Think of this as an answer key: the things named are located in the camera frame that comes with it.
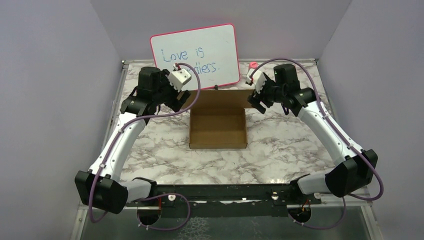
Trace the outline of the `brown cardboard box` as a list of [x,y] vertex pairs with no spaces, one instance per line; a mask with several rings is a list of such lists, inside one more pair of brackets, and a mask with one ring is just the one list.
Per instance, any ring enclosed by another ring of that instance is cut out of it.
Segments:
[[245,149],[251,89],[204,89],[189,110],[190,149]]

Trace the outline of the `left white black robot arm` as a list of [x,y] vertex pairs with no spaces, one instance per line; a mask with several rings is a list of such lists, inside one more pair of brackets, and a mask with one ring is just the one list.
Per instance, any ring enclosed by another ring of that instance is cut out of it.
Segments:
[[127,157],[140,133],[157,114],[161,105],[174,114],[185,112],[183,105],[191,93],[183,87],[192,79],[180,64],[173,70],[153,66],[142,67],[138,84],[124,99],[116,127],[99,157],[87,171],[78,171],[75,185],[83,204],[108,213],[119,214],[126,204],[140,200],[152,205],[157,200],[156,182],[143,177],[121,183]]

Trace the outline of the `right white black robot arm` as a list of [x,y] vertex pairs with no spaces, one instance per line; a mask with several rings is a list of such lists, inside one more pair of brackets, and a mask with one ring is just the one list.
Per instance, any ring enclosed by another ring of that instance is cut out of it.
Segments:
[[292,180],[289,199],[300,204],[315,193],[342,198],[368,185],[378,161],[375,151],[364,150],[341,129],[313,88],[300,86],[293,64],[277,65],[273,73],[271,79],[256,62],[249,64],[246,83],[254,85],[254,90],[247,101],[262,114],[273,104],[281,104],[286,114],[292,112],[312,130],[335,165],[328,172]]

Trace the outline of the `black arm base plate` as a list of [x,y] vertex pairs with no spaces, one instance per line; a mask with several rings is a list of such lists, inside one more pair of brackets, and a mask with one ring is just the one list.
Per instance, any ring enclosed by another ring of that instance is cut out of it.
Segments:
[[288,209],[322,202],[288,183],[158,184],[149,197],[151,200],[135,200],[126,206],[163,218],[287,217]]

